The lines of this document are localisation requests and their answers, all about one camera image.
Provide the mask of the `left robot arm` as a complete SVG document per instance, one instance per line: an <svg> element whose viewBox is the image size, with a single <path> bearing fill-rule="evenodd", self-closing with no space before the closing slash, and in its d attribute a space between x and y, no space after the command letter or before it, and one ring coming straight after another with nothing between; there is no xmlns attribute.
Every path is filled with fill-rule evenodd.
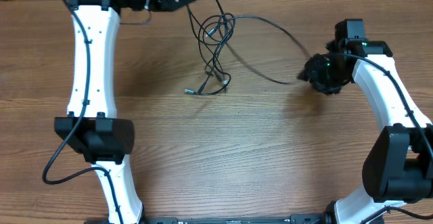
<svg viewBox="0 0 433 224"><path fill-rule="evenodd" d="M106 223L145 223L131 170L131 120L119 119L114 97L114 50L120 11L173 12L197 0L63 0L74 26L74 78L65 117L55 132L90 164L101 183Z"/></svg>

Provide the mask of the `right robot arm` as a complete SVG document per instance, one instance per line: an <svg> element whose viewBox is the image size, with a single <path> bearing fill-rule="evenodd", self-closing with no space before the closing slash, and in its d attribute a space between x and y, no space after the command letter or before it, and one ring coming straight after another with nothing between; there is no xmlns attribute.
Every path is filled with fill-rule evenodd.
<svg viewBox="0 0 433 224"><path fill-rule="evenodd" d="M335 25L326 54L316 54L298 79L325 95L357 84L380 134L363 163L362 184L323 213L292 214L290 223L383 223L387 212L428 221L403 207L432 197L432 121L416 106L386 42L370 41L361 19Z"/></svg>

